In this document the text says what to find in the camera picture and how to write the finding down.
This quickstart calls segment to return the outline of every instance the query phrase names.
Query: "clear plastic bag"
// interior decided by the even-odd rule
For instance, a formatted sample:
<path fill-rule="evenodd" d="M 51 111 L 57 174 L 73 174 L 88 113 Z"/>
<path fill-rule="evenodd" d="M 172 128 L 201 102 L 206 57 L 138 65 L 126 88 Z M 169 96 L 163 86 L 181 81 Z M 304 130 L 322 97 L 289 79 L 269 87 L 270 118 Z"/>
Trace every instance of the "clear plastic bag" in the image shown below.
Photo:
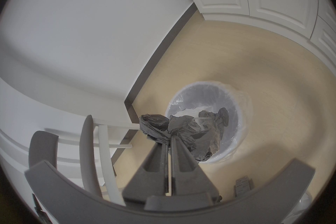
<path fill-rule="evenodd" d="M 252 102 L 248 94 L 237 91 L 231 85 L 216 81 L 202 81 L 187 85 L 170 101 L 165 116 L 198 114 L 208 108 L 217 113 L 226 108 L 229 113 L 229 125 L 225 127 L 219 150 L 204 163 L 215 163 L 232 156 L 248 133 L 253 116 Z"/>

